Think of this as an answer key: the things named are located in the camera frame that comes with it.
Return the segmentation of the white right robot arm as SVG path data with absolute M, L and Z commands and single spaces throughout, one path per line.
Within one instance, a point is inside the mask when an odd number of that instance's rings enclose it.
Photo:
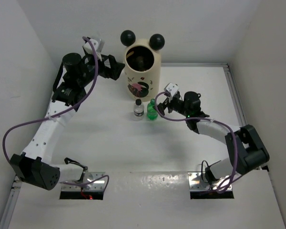
M 228 152 L 228 157 L 214 164 L 207 165 L 203 178 L 212 185 L 221 178 L 226 178 L 230 184 L 236 179 L 235 175 L 244 176 L 270 159 L 268 150 L 259 133 L 252 125 L 232 127 L 220 121 L 211 119 L 201 109 L 201 95 L 189 91 L 180 97 L 178 91 L 170 93 L 163 91 L 159 96 L 165 95 L 166 99 L 155 102 L 154 108 L 164 119 L 168 120 L 165 112 L 177 112 L 184 116 L 181 122 L 198 135 L 208 136 L 223 143 Z

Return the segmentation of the green plastic bottle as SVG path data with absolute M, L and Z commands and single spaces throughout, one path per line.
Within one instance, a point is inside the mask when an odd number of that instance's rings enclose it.
M 158 112 L 155 109 L 155 100 L 151 99 L 147 105 L 147 118 L 150 121 L 156 120 L 158 117 Z

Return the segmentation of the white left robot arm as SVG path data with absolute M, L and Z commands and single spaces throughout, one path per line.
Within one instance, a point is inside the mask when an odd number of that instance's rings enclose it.
M 45 190 L 65 182 L 83 185 L 87 166 L 68 157 L 64 164 L 52 164 L 55 146 L 68 122 L 91 94 L 92 90 L 86 91 L 85 87 L 90 83 L 95 85 L 98 76 L 117 80 L 124 67 L 112 55 L 98 58 L 93 54 L 69 53 L 63 57 L 46 116 L 26 123 L 40 123 L 40 126 L 22 153 L 10 158 L 10 165 L 20 181 Z

